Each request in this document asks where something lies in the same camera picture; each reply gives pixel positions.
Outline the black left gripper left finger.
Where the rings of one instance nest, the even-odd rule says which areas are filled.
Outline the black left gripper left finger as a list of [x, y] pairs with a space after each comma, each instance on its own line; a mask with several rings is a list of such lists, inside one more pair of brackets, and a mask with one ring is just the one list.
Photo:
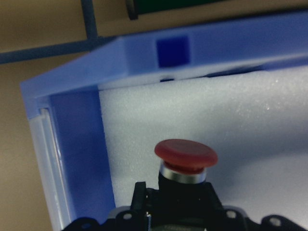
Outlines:
[[147, 190], [145, 182], [134, 186], [130, 206], [113, 209], [108, 219], [100, 224], [94, 218], [82, 217], [67, 225], [65, 231], [148, 231], [149, 218], [146, 212]]

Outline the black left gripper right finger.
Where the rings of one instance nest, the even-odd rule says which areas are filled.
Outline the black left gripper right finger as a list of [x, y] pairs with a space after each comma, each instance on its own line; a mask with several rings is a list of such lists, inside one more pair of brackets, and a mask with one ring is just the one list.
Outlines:
[[210, 221], [217, 231], [305, 231], [306, 229], [292, 220], [280, 215], [268, 215], [260, 223], [252, 221], [235, 207], [222, 205], [212, 185], [207, 185], [207, 193], [211, 209]]

